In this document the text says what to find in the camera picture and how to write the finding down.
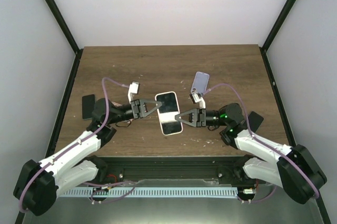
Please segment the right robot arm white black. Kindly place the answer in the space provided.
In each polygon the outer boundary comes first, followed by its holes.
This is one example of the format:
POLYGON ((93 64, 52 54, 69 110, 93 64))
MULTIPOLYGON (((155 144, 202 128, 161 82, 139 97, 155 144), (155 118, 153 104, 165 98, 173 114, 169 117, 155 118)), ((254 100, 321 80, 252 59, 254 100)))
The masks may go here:
POLYGON ((220 110, 195 108, 175 116, 191 127, 220 127, 222 141, 252 156, 234 169, 235 180, 247 183, 263 180, 282 188, 295 202, 304 204, 318 198, 327 178, 310 151, 298 144, 278 144, 254 133, 248 126, 239 104, 231 103, 220 110))

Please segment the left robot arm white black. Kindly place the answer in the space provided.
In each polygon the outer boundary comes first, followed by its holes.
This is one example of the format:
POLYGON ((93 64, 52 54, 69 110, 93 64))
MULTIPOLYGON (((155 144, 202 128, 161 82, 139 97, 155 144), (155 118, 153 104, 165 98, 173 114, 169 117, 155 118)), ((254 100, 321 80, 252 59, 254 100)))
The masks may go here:
POLYGON ((93 108, 89 126, 66 147, 40 161, 27 161, 19 174, 13 195, 19 200, 20 212, 40 216, 56 199, 68 190, 90 181, 102 184, 107 170, 98 157, 89 155, 103 148, 113 138, 116 129, 111 125, 130 119, 142 119, 162 107, 148 109, 150 100, 136 99, 129 104, 114 106, 107 98, 99 99, 93 108))

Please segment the black phone teal edge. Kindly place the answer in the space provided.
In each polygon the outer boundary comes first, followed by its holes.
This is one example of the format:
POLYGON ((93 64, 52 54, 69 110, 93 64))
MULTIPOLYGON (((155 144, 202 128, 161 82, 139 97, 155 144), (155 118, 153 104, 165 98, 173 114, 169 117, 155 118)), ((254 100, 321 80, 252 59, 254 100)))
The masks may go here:
POLYGON ((82 119, 88 120, 92 118, 92 112, 95 105, 95 95, 85 95, 82 97, 82 119))

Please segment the black frame post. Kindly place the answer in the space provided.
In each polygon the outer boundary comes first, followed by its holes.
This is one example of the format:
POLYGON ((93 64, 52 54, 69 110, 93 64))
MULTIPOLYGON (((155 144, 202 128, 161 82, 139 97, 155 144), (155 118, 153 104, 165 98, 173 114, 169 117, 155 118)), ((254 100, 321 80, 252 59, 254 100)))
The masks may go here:
POLYGON ((53 14, 56 22, 58 23, 61 31, 63 32, 66 40, 68 41, 72 51, 75 54, 78 54, 80 52, 80 48, 77 45, 77 42, 74 39, 74 36, 71 33, 71 30, 69 29, 57 3, 55 2, 55 0, 44 0, 46 2, 46 4, 48 5, 51 13, 53 14))
POLYGON ((286 0, 261 49, 268 51, 297 0, 286 0))

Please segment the pink phone case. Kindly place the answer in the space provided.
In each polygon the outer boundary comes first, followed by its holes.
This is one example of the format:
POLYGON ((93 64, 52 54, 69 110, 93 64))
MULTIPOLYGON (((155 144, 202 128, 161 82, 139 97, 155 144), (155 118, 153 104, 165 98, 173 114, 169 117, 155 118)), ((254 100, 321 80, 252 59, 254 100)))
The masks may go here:
POLYGON ((116 107, 119 107, 119 106, 121 106, 122 104, 120 104, 120 103, 116 103, 116 102, 111 102, 114 106, 116 106, 116 107))

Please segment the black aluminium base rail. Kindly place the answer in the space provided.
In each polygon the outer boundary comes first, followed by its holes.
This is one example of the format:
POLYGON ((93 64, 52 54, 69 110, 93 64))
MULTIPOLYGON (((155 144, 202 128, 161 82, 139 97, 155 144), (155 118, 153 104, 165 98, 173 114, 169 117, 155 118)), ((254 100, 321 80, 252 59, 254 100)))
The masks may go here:
POLYGON ((97 182, 140 180, 206 180, 220 184, 246 186, 255 179, 243 173, 250 155, 224 157, 98 157, 86 159, 103 170, 97 182))

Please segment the right black frame post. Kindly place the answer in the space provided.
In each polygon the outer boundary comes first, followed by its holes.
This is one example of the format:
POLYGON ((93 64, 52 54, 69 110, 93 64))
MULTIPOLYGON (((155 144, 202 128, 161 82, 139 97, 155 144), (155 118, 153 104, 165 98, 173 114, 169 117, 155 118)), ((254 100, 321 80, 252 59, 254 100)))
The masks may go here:
POLYGON ((297 0, 286 0, 261 49, 268 51, 297 0))

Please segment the left black frame post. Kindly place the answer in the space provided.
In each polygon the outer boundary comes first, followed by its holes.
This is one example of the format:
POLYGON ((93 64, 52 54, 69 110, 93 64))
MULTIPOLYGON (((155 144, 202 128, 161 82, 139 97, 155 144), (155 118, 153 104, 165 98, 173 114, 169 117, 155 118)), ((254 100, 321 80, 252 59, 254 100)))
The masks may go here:
POLYGON ((57 3, 55 2, 55 0, 44 0, 46 2, 46 4, 48 5, 51 13, 53 14, 56 22, 58 23, 61 31, 63 32, 66 40, 68 41, 72 51, 75 54, 78 54, 80 52, 80 48, 77 45, 77 42, 74 39, 74 36, 71 33, 71 30, 69 29, 57 3))

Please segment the purple phone case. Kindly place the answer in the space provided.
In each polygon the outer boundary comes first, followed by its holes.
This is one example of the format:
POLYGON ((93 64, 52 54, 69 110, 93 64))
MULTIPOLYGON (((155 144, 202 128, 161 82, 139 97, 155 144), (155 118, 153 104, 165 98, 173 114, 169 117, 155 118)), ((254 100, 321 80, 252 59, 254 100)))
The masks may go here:
POLYGON ((197 92, 200 94, 205 93, 210 75, 204 72, 196 72, 191 87, 191 93, 197 92))

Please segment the black phone green edge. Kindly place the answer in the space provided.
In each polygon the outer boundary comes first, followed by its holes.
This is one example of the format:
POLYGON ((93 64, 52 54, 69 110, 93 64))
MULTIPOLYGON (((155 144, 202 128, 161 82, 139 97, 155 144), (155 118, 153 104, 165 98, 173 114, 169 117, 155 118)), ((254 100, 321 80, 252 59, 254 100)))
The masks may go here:
POLYGON ((262 125, 264 117, 254 111, 251 111, 248 115, 248 121, 251 131, 255 133, 262 125))

